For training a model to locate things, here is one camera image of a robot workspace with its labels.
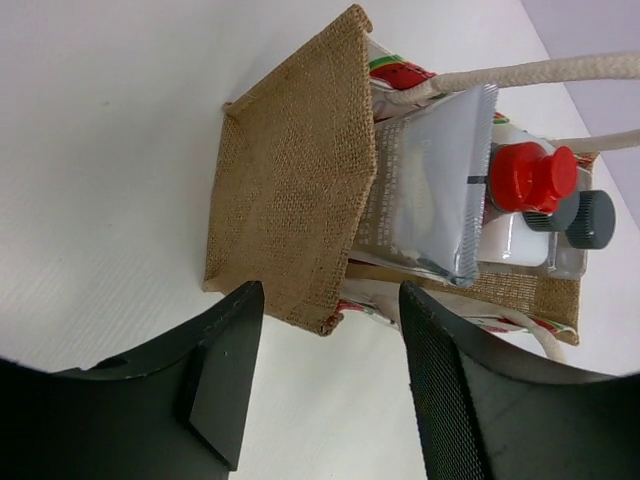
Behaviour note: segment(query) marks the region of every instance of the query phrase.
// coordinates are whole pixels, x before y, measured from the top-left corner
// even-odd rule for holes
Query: tabletop
[[[548,58],[517,0],[363,0],[374,38],[439,72]],[[0,7],[0,355],[47,371],[129,349],[221,298],[201,291],[221,105],[348,1],[11,0]],[[501,92],[533,133],[587,134],[562,85]],[[590,256],[573,365],[640,368],[640,231]],[[511,341],[539,352],[532,338]],[[265,320],[235,479],[424,478],[397,332]]]

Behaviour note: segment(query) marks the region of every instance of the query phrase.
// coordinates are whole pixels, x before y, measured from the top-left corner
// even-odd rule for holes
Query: burlap bag
[[[341,319],[333,314],[376,173],[371,29],[364,11],[352,6],[228,105],[218,154],[204,290],[228,293],[247,280],[260,280],[267,314],[319,335],[331,333]],[[508,87],[640,76],[638,55],[585,58],[437,75],[390,99],[424,103],[483,83]],[[588,152],[635,145],[639,133],[556,143]],[[595,157],[581,158],[590,165]],[[577,331],[577,281],[485,273],[470,289],[419,283]],[[562,340],[576,344],[578,337]]]

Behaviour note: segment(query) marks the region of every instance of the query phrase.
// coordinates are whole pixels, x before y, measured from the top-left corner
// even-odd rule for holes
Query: red flip-top cap
[[[553,213],[577,182],[578,167],[570,149],[561,147],[548,155],[535,142],[501,147],[489,173],[492,200],[505,212]]]

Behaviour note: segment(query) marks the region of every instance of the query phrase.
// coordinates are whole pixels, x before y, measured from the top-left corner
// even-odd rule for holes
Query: sealed package edge
[[[351,258],[473,283],[497,97],[481,85],[376,124],[378,175]]]

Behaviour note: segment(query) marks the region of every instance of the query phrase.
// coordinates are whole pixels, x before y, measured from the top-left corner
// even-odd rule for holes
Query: black bottle cap
[[[580,192],[560,200],[558,209],[552,214],[524,212],[523,216],[531,230],[536,232],[564,232],[576,219],[580,207]]]
[[[611,241],[616,229],[616,209],[607,192],[580,192],[578,215],[567,229],[567,240],[573,248],[600,250]]]

